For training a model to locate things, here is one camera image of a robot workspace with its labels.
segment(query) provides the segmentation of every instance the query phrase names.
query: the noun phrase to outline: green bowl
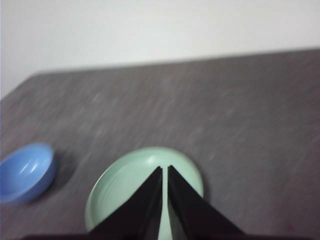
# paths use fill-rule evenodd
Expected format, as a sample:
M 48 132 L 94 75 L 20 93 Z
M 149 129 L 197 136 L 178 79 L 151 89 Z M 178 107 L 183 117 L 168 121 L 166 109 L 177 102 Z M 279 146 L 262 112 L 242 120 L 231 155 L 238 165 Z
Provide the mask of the green bowl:
M 166 147 L 146 147 L 132 151 L 114 162 L 93 186 L 85 208 L 85 225 L 92 230 L 127 201 L 158 167 L 163 169 L 163 205 L 159 240 L 171 240 L 167 206 L 168 166 L 174 166 L 185 180 L 203 197 L 201 175 L 195 164 L 179 151 Z

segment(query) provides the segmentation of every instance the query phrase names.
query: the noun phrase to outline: white wall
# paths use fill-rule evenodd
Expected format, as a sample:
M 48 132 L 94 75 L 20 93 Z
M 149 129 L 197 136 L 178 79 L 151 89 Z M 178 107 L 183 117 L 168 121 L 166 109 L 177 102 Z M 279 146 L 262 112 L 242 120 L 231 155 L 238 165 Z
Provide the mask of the white wall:
M 39 71 L 320 47 L 320 0 L 2 0 L 1 96 Z

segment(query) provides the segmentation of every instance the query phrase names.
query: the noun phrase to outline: blue bowl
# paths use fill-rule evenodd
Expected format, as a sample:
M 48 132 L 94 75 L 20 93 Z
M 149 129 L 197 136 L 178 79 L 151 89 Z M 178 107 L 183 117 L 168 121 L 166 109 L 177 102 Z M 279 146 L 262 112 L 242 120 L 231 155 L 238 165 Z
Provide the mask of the blue bowl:
M 26 203 L 41 195 L 57 172 L 53 149 L 45 143 L 26 145 L 0 164 L 0 201 Z

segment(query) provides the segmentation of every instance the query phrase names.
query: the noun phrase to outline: bowl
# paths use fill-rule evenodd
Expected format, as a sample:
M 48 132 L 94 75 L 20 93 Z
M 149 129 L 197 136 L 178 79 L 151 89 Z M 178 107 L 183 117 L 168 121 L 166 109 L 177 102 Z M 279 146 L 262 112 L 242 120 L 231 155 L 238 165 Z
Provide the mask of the bowl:
M 19 148 L 0 164 L 0 202 L 26 203 L 41 195 L 57 172 L 54 151 L 46 143 Z
M 115 161 L 100 176 L 88 197 L 85 225 L 91 231 L 127 201 L 158 167 L 163 170 L 162 214 L 158 240 L 171 240 L 168 212 L 168 166 L 175 169 L 203 197 L 201 175 L 195 164 L 183 153 L 167 147 L 146 147 L 132 151 Z

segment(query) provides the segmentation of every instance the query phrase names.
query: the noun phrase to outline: tabletop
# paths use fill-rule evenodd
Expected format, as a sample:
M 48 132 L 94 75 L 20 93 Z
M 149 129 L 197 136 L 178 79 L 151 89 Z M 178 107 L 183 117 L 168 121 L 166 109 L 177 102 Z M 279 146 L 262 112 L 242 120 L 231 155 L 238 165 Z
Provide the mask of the tabletop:
M 1 239 L 86 232 L 98 177 L 147 146 L 188 155 L 246 233 L 320 239 L 320 50 L 37 74 L 1 101 L 1 159 L 31 142 L 59 170 L 1 207 Z

